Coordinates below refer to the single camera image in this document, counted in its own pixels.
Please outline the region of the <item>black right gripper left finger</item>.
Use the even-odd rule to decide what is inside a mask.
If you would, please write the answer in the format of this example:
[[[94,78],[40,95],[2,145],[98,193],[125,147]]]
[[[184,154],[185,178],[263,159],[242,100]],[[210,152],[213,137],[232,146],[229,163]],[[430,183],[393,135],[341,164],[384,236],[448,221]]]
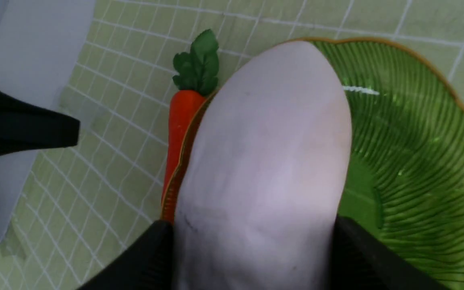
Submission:
[[[153,222],[121,255],[79,287],[80,290],[170,290],[173,225]]]

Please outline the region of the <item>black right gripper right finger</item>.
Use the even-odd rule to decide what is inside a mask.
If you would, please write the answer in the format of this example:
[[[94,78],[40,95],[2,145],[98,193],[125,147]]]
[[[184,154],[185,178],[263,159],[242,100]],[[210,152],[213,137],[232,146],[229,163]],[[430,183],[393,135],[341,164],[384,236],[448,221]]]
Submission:
[[[446,290],[355,220],[337,216],[330,259],[332,290]]]

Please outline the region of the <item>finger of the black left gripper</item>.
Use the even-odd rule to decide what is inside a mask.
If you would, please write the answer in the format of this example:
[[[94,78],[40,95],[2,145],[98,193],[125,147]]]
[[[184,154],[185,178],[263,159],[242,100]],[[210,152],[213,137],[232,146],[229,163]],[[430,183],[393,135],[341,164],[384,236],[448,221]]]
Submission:
[[[78,119],[20,101],[0,91],[0,156],[76,146],[80,126]]]

